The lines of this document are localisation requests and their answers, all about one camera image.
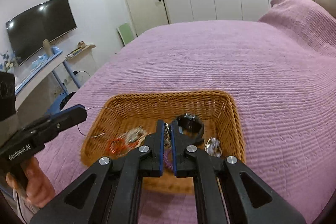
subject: green board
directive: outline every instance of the green board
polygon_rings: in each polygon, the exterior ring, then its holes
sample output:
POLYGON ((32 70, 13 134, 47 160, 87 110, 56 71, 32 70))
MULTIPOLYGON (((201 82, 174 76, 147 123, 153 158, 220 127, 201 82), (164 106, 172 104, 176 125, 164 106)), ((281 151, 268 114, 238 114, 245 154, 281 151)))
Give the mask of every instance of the green board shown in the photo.
POLYGON ((131 27, 128 23, 125 23, 118 27, 118 32, 120 34, 120 37, 124 43, 124 46, 126 46, 128 43, 130 43, 132 40, 134 40, 134 35, 131 30, 131 27))

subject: black bracelet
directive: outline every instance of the black bracelet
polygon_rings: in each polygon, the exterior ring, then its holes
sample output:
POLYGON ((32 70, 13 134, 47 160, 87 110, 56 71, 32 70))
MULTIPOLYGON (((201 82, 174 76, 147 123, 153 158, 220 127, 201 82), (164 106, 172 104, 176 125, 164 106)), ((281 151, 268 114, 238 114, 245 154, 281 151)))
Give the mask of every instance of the black bracelet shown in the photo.
POLYGON ((193 134, 197 134, 193 145, 200 145, 204 143, 204 139, 202 138, 204 134, 204 124, 198 116, 186 113, 176 117, 176 120, 180 127, 193 134))

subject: woven basket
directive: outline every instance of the woven basket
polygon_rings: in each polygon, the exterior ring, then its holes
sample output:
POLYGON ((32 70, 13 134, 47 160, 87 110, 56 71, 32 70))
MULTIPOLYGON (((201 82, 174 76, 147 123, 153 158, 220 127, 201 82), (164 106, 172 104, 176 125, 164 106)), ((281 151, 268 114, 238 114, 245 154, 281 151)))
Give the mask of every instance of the woven basket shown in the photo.
MULTIPOLYGON (((224 155, 234 155, 245 162, 245 143, 237 108, 233 98, 223 91, 197 91, 153 94, 120 94, 108 100, 96 118, 82 150, 82 162, 91 166, 102 156, 110 156, 106 146, 110 139, 142 126, 147 132, 155 132, 156 122, 163 119, 170 123, 186 112, 198 115, 204 123, 204 139, 216 136, 221 141, 224 155)), ((162 193, 194 193, 192 178, 176 178, 164 171, 161 178, 144 178, 144 189, 162 193)))

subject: decorative plant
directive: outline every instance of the decorative plant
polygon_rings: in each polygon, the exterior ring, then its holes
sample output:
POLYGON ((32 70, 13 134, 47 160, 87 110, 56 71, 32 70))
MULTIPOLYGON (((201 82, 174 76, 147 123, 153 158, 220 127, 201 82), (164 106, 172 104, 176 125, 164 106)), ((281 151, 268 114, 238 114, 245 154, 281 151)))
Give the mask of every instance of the decorative plant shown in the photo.
POLYGON ((0 55, 2 56, 2 60, 4 60, 4 62, 0 64, 0 70, 8 72, 8 70, 15 66, 15 59, 9 56, 8 51, 0 55))

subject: blue shelf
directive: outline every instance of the blue shelf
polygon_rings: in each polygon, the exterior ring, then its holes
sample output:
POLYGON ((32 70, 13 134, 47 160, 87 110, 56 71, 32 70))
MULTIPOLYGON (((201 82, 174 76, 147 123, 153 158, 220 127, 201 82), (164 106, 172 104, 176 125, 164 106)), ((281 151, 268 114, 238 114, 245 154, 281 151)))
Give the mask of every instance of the blue shelf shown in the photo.
POLYGON ((15 96, 19 94, 19 92, 28 84, 28 82, 35 77, 47 64, 49 64, 52 60, 62 54, 63 51, 59 51, 55 53, 53 56, 49 57, 44 63, 42 63, 39 67, 37 67, 16 89, 15 96))

